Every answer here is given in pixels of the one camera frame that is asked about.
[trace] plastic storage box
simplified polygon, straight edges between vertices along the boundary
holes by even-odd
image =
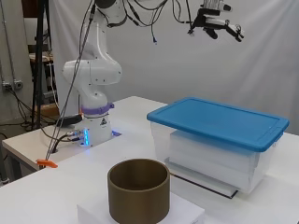
[[[198,98],[148,114],[159,161],[250,193],[263,179],[287,119]]]

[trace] blue led light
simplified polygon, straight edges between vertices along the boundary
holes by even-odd
[[[88,130],[84,129],[83,134],[84,134],[84,145],[87,147],[90,145],[90,135]]]

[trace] white curtain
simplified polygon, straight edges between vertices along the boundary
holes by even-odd
[[[185,1],[183,20],[188,19]],[[51,33],[55,72],[61,105],[69,85],[61,76],[66,61],[78,57],[78,35],[89,0],[50,1]],[[142,2],[148,6],[161,2]],[[190,0],[192,16],[202,4]],[[231,0],[233,13],[222,19],[239,23],[246,31],[238,43],[225,31],[212,40],[200,29],[187,35],[188,24],[175,22],[171,0],[154,25],[158,44],[152,43],[150,28],[130,21],[109,29],[110,54],[123,69],[119,84],[103,90],[110,101],[136,95],[164,103],[186,96],[239,105],[277,114],[291,120],[289,133],[299,134],[299,2],[297,0]],[[139,15],[151,14],[138,7]],[[78,111],[76,93],[67,114]]]

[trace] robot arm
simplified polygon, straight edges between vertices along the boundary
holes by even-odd
[[[126,20],[121,0],[96,0],[95,4],[100,10],[91,10],[92,23],[89,25],[90,18],[84,23],[85,30],[89,27],[87,43],[93,51],[93,59],[80,61],[74,82],[77,61],[65,63],[63,70],[65,79],[73,82],[80,96],[84,118],[75,128],[84,133],[80,144],[85,147],[96,146],[112,137],[108,111],[113,104],[107,101],[102,88],[118,83],[122,71],[120,64],[107,52],[106,17],[113,26],[122,25]]]
[[[230,21],[217,20],[208,16],[220,16],[221,12],[231,12],[233,9],[229,5],[224,4],[223,0],[205,0],[201,8],[198,9],[197,17],[194,20],[189,34],[192,34],[195,27],[203,27],[204,31],[217,39],[218,35],[215,30],[226,30],[238,42],[244,38],[244,31],[240,25],[232,25]]]

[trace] brown cup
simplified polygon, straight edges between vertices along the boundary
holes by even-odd
[[[123,161],[108,173],[109,212],[120,224],[156,224],[169,212],[170,174],[152,160]]]

